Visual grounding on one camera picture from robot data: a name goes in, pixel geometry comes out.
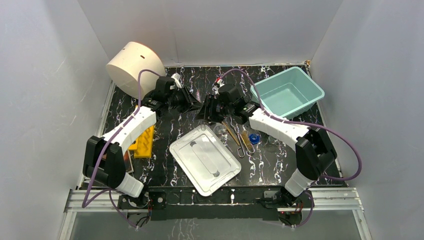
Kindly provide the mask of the tan rubber tube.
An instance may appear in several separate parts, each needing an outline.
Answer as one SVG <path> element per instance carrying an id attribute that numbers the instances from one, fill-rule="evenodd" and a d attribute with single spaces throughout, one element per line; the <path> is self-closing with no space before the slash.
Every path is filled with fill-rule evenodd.
<path id="1" fill-rule="evenodd" d="M 222 124 L 222 125 L 224 125 L 224 127 L 226 128 L 226 130 L 228 131 L 228 133 L 230 134 L 230 136 L 234 139 L 234 141 L 236 142 L 236 144 L 237 144 L 238 146 L 240 146 L 240 142 L 239 142 L 238 138 L 237 138 L 237 137 L 236 137 L 236 135 L 232 132 L 232 130 L 230 129 L 230 127 L 227 125 L 227 123 L 223 121 L 221 124 Z"/>

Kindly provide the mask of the clear cylinder blue base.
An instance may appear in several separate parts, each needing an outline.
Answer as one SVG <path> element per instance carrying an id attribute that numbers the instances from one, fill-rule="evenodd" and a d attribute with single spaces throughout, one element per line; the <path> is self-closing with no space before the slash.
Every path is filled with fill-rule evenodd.
<path id="1" fill-rule="evenodd" d="M 251 134 L 248 136 L 248 139 L 249 139 L 249 141 L 250 141 L 250 143 L 251 143 L 252 145 L 256 145 L 256 144 L 258 144 L 258 143 L 260 142 L 261 137 L 260 137 L 260 135 L 259 135 L 259 134 L 251 133 Z"/>

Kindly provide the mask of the clear glass beaker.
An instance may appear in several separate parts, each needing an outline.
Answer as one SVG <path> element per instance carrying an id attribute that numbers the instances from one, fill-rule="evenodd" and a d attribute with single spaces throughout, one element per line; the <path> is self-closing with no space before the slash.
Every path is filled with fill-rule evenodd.
<path id="1" fill-rule="evenodd" d="M 266 138 L 266 145 L 267 146 L 279 146 L 280 141 L 277 138 L 275 138 L 271 135 L 268 135 L 267 138 Z"/>

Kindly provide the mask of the teal plastic bin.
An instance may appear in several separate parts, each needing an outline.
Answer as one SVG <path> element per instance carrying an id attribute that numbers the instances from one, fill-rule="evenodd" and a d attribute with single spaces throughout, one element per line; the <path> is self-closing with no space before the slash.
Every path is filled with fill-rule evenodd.
<path id="1" fill-rule="evenodd" d="M 325 97 L 324 90 L 297 66 L 257 82 L 250 91 L 254 101 L 259 93 L 267 112 L 288 120 L 308 111 Z"/>

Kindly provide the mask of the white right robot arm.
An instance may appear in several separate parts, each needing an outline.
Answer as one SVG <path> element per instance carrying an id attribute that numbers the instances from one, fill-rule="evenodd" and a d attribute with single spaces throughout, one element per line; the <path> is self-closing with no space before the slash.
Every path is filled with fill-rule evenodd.
<path id="1" fill-rule="evenodd" d="M 307 188 L 336 160 L 337 152 L 328 133 L 320 127 L 302 126 L 278 120 L 261 109 L 260 104 L 242 96 L 235 85 L 225 84 L 217 94 L 205 97 L 196 119 L 220 123 L 231 117 L 238 124 L 248 123 L 288 145 L 295 151 L 296 170 L 275 193 L 265 191 L 258 202 L 266 208 L 295 207 Z"/>

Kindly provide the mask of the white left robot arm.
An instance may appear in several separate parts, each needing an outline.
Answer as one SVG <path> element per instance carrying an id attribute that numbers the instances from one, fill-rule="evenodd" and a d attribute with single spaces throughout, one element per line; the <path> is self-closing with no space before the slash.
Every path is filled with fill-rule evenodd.
<path id="1" fill-rule="evenodd" d="M 149 203 L 144 184 L 131 176 L 124 162 L 130 145 L 149 127 L 156 124 L 163 111 L 187 113 L 202 108 L 186 86 L 178 86 L 172 77 L 161 76 L 135 111 L 113 130 L 101 137 L 92 136 L 85 148 L 82 173 L 91 182 L 101 183 L 127 196 L 137 208 Z"/>

